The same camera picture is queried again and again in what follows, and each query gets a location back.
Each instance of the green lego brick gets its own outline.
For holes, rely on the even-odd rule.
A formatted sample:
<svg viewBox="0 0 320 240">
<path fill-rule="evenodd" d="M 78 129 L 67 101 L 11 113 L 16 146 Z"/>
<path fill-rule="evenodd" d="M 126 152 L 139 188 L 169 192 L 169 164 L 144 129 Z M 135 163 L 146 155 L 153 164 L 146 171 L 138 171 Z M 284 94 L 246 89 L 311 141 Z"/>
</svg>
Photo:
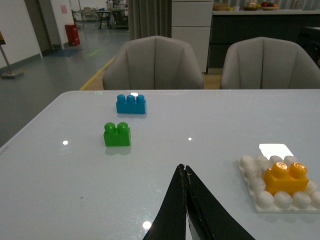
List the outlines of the green lego brick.
<svg viewBox="0 0 320 240">
<path fill-rule="evenodd" d="M 104 143 L 107 147 L 130 146 L 131 132 L 126 122 L 120 122 L 118 126 L 112 122 L 104 125 Z"/>
</svg>

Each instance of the kitchen counter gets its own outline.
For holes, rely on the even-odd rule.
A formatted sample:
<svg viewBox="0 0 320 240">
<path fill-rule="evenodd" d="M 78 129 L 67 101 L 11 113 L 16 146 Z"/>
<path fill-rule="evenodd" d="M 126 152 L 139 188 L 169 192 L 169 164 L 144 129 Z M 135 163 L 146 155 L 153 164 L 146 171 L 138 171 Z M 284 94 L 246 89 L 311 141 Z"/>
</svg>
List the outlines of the kitchen counter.
<svg viewBox="0 0 320 240">
<path fill-rule="evenodd" d="M 293 9 L 279 9 L 279 10 L 262 10 L 256 11 L 212 11 L 212 15 L 320 15 L 320 10 L 293 10 Z"/>
<path fill-rule="evenodd" d="M 320 27 L 320 10 L 213 11 L 207 67 L 221 72 L 236 42 L 256 37 L 296 42 L 304 27 Z"/>
</svg>

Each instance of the white upholstered chair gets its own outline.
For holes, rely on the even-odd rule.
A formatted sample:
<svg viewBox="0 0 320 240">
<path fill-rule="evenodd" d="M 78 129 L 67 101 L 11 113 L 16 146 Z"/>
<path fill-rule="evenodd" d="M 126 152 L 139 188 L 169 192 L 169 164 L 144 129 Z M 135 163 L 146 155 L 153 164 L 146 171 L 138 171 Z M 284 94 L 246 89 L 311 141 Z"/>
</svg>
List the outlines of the white upholstered chair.
<svg viewBox="0 0 320 240">
<path fill-rule="evenodd" d="M 298 44 L 256 37 L 232 44 L 222 89 L 319 89 L 320 69 Z"/>
<path fill-rule="evenodd" d="M 105 90 L 203 89 L 189 43 L 150 36 L 125 43 L 103 75 Z"/>
</svg>

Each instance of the doorway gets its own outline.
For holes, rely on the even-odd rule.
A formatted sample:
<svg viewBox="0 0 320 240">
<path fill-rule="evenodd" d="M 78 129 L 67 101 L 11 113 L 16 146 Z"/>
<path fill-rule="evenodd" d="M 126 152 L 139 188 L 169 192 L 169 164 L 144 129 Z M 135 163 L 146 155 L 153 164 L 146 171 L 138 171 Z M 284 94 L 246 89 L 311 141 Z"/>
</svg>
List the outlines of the doorway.
<svg viewBox="0 0 320 240">
<path fill-rule="evenodd" d="M 24 2 L 31 19 L 42 56 L 44 57 L 51 54 L 53 51 L 52 44 L 50 42 L 49 33 L 46 28 L 39 0 L 24 0 Z"/>
</svg>

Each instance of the red bin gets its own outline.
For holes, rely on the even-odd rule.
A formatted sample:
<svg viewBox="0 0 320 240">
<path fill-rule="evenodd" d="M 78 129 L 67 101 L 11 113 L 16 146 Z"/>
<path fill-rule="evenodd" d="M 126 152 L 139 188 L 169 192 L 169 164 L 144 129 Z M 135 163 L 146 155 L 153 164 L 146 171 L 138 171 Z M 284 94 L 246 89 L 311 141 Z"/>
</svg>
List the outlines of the red bin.
<svg viewBox="0 0 320 240">
<path fill-rule="evenodd" d="M 80 44 L 78 29 L 76 24 L 65 25 L 66 35 L 70 46 L 77 46 Z"/>
</svg>

